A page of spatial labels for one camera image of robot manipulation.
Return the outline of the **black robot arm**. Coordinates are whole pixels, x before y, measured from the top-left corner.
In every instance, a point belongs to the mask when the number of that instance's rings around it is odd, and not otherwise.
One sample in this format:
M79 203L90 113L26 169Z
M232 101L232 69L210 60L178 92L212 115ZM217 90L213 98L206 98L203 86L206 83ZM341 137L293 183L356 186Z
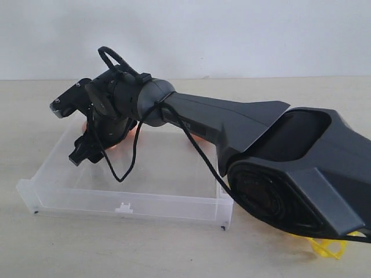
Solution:
M149 74L105 72L69 90L88 128L70 160L100 160L133 122L170 123L216 147L210 171L244 210L294 235L370 242L370 140L333 109L178 93Z

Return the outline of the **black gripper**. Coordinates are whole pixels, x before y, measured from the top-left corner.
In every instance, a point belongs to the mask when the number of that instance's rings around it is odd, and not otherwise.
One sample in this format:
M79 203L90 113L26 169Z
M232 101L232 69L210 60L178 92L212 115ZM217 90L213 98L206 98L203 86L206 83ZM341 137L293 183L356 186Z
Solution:
M126 116L116 119L94 112L87 117L88 129L75 142L74 151L68 158L75 166L84 160L98 163L104 157L102 149L119 144L129 130L137 125L137 121Z

